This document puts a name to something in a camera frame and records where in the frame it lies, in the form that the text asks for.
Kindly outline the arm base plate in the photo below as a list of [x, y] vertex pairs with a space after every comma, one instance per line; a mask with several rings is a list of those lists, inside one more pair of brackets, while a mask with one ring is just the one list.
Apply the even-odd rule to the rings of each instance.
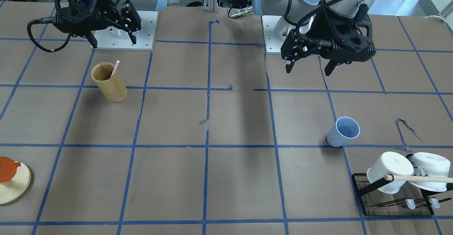
[[266, 53], [268, 55], [281, 54], [281, 46], [288, 33], [295, 26], [286, 22], [283, 16], [262, 16], [263, 34]]
[[138, 11], [141, 18], [141, 30], [132, 33], [136, 37], [136, 44], [123, 30], [113, 26], [104, 30], [97, 30], [94, 34], [97, 40], [96, 50], [105, 51], [152, 51], [156, 35], [157, 11]]

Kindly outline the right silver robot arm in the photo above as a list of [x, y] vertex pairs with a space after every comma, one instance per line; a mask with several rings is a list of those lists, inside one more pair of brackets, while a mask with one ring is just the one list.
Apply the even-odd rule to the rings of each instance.
[[97, 50], [152, 51], [168, 0], [55, 0], [53, 25]]

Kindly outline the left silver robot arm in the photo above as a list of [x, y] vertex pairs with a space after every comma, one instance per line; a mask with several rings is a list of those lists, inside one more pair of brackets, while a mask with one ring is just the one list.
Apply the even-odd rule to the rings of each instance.
[[281, 58], [290, 73], [311, 55], [328, 59], [324, 74], [352, 62], [366, 62], [377, 52], [369, 8], [375, 0], [252, 0], [254, 14], [279, 16]]

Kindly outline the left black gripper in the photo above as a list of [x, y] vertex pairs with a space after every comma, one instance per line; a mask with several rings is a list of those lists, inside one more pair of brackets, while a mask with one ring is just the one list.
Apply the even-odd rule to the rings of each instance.
[[376, 54], [372, 39], [372, 23], [368, 7], [358, 7], [353, 17], [340, 16], [330, 8], [315, 15], [307, 33], [293, 29], [282, 47], [286, 73], [291, 73], [296, 61], [310, 55], [320, 55], [329, 62], [324, 74], [330, 76], [338, 64], [366, 62]]

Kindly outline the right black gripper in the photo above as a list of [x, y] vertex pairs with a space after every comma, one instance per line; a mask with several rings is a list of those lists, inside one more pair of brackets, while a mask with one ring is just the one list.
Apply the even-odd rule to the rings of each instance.
[[115, 27], [125, 31], [132, 45], [137, 44], [136, 32], [142, 23], [131, 2], [118, 7], [113, 0], [55, 0], [53, 25], [63, 33], [88, 39], [92, 48], [98, 41], [92, 31]]

